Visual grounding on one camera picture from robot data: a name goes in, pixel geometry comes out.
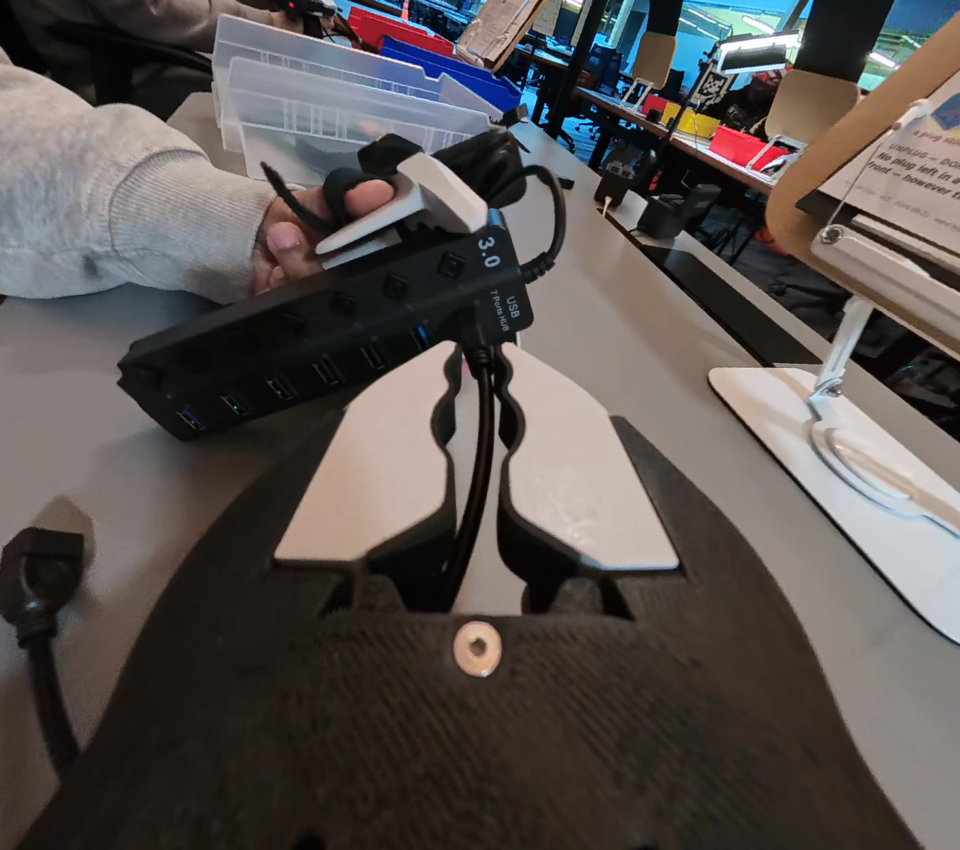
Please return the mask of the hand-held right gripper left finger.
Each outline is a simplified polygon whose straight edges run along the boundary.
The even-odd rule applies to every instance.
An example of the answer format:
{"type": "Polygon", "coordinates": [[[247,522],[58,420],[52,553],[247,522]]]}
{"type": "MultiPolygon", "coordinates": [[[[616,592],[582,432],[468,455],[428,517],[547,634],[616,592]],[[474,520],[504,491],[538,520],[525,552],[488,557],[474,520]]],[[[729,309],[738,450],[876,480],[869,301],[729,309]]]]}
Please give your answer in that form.
{"type": "Polygon", "coordinates": [[[457,532],[461,349],[443,341],[346,408],[273,552],[279,564],[443,563],[457,532]]]}

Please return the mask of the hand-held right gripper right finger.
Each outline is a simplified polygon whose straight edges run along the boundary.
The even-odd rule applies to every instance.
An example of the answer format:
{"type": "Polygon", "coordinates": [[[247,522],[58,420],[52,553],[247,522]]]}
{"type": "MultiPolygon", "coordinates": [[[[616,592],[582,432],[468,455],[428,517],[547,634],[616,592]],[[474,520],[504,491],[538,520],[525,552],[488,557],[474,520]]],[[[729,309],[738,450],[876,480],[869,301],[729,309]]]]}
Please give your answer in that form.
{"type": "Polygon", "coordinates": [[[512,572],[673,571],[680,559],[606,408],[515,344],[500,352],[498,546],[512,572]]]}

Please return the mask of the black usb hub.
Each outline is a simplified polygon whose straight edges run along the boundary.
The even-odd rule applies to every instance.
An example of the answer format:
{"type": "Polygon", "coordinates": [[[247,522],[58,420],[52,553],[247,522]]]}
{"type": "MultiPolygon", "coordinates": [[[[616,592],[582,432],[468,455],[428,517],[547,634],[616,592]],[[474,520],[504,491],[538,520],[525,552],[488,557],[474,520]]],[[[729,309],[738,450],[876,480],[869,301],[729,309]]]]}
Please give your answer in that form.
{"type": "Polygon", "coordinates": [[[478,232],[421,227],[307,280],[132,343],[118,386],[182,441],[365,387],[441,342],[513,342],[533,311],[498,209],[478,232]]]}

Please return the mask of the grey desk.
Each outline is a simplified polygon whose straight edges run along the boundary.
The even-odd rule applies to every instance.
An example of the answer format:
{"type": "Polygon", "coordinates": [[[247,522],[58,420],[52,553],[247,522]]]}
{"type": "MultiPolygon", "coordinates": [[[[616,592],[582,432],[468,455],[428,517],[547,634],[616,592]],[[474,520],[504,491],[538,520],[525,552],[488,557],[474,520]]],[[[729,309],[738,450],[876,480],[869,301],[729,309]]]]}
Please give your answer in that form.
{"type": "MultiPolygon", "coordinates": [[[[567,240],[530,289],[521,346],[628,419],[738,527],[791,602],[851,736],[918,841],[958,848],[958,647],[918,618],[708,385],[755,361],[596,212],[595,176],[535,127],[516,136],[575,185],[567,240]]],[[[2,304],[2,543],[90,534],[56,641],[74,731],[95,731],[128,650],[198,536],[318,420],[316,406],[181,444],[116,386],[129,344],[204,302],[123,286],[2,304]]]]}

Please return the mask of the person's left hand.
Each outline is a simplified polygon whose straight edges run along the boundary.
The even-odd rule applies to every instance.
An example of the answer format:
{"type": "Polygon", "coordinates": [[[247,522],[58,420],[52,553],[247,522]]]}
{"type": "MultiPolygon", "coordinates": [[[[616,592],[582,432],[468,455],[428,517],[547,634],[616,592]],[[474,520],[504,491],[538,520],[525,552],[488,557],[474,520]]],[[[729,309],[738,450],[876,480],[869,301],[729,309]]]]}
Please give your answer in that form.
{"type": "MultiPolygon", "coordinates": [[[[387,204],[395,196],[393,189],[380,179],[355,184],[342,196],[346,218],[361,218],[387,204]]],[[[322,264],[316,246],[322,239],[276,196],[253,244],[249,294],[258,295],[319,273],[322,264]]]]}

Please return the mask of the blue plastic bin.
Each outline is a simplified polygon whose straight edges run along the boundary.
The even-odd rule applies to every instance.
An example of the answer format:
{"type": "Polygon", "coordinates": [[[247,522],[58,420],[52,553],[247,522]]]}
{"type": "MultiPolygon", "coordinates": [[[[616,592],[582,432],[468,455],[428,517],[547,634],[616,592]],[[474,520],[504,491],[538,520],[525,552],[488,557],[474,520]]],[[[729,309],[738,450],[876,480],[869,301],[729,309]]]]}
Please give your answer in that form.
{"type": "Polygon", "coordinates": [[[441,75],[449,75],[458,84],[491,104],[497,112],[509,112],[522,104],[521,91],[505,77],[497,77],[481,67],[421,49],[390,36],[382,37],[378,44],[381,56],[417,65],[429,78],[438,79],[441,75]]]}

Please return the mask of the clear plastic bin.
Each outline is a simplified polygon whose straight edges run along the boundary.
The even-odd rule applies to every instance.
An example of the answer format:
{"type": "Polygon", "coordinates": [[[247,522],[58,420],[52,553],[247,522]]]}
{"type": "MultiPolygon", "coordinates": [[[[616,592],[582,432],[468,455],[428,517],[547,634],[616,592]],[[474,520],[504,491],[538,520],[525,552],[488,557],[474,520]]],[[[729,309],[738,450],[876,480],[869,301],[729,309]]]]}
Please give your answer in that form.
{"type": "Polygon", "coordinates": [[[486,112],[436,94],[239,58],[213,86],[223,148],[242,155],[258,182],[266,164],[294,186],[319,184],[334,169],[357,168],[359,151],[390,134],[434,153],[494,126],[486,112]]]}
{"type": "Polygon", "coordinates": [[[222,145],[227,151],[236,153],[242,149],[240,131],[236,118],[227,115],[229,73],[234,60],[289,68],[417,99],[444,100],[440,80],[427,77],[413,64],[402,64],[329,40],[297,35],[236,16],[221,16],[211,58],[213,105],[222,145]]]}

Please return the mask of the small black charger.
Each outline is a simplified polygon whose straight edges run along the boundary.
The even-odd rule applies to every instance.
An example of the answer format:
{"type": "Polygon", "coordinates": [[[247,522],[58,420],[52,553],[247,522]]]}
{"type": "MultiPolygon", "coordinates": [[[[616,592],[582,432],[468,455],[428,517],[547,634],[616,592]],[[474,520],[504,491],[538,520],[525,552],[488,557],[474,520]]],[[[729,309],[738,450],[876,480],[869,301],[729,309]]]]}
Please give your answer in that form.
{"type": "Polygon", "coordinates": [[[610,160],[600,177],[594,202],[601,208],[618,208],[634,185],[636,171],[631,162],[610,160]]]}

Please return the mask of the red plastic bin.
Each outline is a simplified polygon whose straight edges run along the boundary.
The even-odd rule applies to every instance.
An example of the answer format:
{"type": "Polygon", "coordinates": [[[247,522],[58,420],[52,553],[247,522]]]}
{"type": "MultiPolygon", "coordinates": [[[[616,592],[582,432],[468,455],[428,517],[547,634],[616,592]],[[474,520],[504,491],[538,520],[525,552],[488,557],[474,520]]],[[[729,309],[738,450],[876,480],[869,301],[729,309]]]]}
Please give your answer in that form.
{"type": "Polygon", "coordinates": [[[718,125],[709,142],[709,151],[718,159],[746,167],[756,159],[767,144],[749,134],[724,125],[718,125]]]}
{"type": "Polygon", "coordinates": [[[447,58],[454,56],[454,44],[450,40],[396,16],[354,5],[345,21],[352,33],[352,42],[367,51],[377,52],[392,40],[447,58]]]}

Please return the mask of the black metal pole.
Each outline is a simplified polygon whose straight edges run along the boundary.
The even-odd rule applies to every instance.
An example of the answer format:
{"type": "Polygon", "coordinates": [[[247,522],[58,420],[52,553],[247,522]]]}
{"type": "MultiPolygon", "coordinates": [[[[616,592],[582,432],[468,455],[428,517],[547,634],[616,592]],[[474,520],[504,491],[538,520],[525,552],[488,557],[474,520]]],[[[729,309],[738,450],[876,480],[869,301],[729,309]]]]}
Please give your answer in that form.
{"type": "Polygon", "coordinates": [[[549,119],[546,124],[546,135],[557,140],[561,134],[563,123],[567,117],[567,108],[571,102],[573,93],[578,86],[578,80],[585,68],[591,48],[594,44],[602,15],[606,10],[609,0],[592,0],[592,4],[586,16],[583,18],[583,28],[580,38],[577,40],[573,55],[567,70],[558,85],[557,92],[551,101],[549,107],[549,119]]]}

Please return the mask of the black power adapter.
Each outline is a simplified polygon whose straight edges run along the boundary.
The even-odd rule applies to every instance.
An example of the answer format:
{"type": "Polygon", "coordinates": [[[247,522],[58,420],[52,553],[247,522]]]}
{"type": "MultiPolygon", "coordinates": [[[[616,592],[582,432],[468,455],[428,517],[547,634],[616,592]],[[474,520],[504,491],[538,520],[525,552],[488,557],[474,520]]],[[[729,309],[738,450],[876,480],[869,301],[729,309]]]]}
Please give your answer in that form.
{"type": "Polygon", "coordinates": [[[686,195],[651,197],[637,220],[635,230],[654,240],[671,240],[687,224],[703,218],[714,206],[721,188],[716,184],[698,184],[686,195]]]}

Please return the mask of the yellow plastic bin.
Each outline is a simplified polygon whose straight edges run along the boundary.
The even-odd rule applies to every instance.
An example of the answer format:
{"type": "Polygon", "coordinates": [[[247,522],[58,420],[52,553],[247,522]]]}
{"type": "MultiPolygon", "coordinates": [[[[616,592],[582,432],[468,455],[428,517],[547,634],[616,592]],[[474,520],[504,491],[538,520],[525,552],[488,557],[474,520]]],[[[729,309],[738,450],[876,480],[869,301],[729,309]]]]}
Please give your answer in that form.
{"type": "MultiPolygon", "coordinates": [[[[677,103],[666,102],[663,105],[661,123],[665,129],[669,129],[671,123],[680,112],[680,109],[681,107],[677,103]]],[[[697,139],[711,140],[720,125],[718,119],[707,116],[701,112],[695,112],[691,108],[686,108],[683,114],[679,116],[674,132],[675,135],[684,134],[694,136],[697,139]]]]}

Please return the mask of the white document stand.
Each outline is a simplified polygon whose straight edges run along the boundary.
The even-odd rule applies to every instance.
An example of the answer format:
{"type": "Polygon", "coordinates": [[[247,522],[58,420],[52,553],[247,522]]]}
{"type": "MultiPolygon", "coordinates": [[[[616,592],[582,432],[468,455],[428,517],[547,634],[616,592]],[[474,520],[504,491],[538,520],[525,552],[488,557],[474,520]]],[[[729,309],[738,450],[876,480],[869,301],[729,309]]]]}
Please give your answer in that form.
{"type": "Polygon", "coordinates": [[[878,304],[914,332],[958,343],[956,257],[859,215],[817,234],[812,255],[860,284],[817,374],[716,368],[726,407],[930,628],[959,641],[958,490],[844,394],[844,375],[878,304]],[[947,274],[943,281],[937,274],[947,274]]]}

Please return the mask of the black office chair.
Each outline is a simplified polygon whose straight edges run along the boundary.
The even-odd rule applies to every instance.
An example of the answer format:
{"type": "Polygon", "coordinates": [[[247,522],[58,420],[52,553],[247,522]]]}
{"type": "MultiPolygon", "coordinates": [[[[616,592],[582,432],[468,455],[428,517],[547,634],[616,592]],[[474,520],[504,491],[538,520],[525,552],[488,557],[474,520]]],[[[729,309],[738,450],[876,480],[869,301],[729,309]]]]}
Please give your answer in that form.
{"type": "Polygon", "coordinates": [[[212,63],[201,53],[71,21],[48,33],[86,54],[96,106],[129,104],[166,120],[190,95],[212,90],[212,63]]]}

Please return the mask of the cardboard instruction board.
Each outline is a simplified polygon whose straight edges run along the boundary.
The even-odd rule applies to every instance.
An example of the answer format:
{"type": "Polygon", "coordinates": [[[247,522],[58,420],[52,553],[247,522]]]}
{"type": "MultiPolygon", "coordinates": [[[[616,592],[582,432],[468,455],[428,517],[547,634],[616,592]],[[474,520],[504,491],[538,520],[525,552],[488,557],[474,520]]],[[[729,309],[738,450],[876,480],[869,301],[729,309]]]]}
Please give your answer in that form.
{"type": "Polygon", "coordinates": [[[766,227],[789,256],[835,281],[839,272],[822,268],[810,251],[820,229],[817,219],[797,208],[842,165],[888,130],[908,107],[931,94],[959,70],[959,16],[951,18],[864,102],[818,137],[774,185],[766,227]]]}

